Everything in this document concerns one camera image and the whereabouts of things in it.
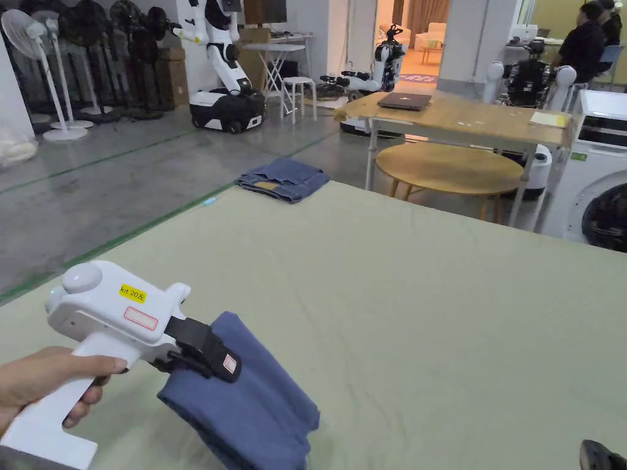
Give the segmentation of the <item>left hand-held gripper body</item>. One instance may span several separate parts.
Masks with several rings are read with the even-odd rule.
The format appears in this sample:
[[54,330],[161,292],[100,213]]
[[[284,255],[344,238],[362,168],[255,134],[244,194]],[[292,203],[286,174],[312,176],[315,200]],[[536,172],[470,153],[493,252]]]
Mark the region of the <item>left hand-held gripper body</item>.
[[[109,261],[71,267],[46,301],[49,325],[78,342],[75,356],[109,356],[132,368],[139,360],[167,363],[179,348],[165,330],[184,320],[180,306],[191,288],[175,283],[160,289]],[[97,444],[66,433],[62,421],[93,383],[75,378],[29,405],[1,439],[7,463],[89,466]]]

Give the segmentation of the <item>person's left hand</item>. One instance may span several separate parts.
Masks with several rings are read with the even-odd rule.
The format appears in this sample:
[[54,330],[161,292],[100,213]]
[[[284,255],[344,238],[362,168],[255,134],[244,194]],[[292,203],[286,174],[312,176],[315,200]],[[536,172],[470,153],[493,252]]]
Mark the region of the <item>person's left hand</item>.
[[62,426],[73,428],[85,418],[103,395],[110,376],[123,374],[127,362],[108,356],[74,356],[72,349],[51,346],[1,365],[1,434],[29,404],[54,392],[75,378],[92,378],[86,392],[64,418]]

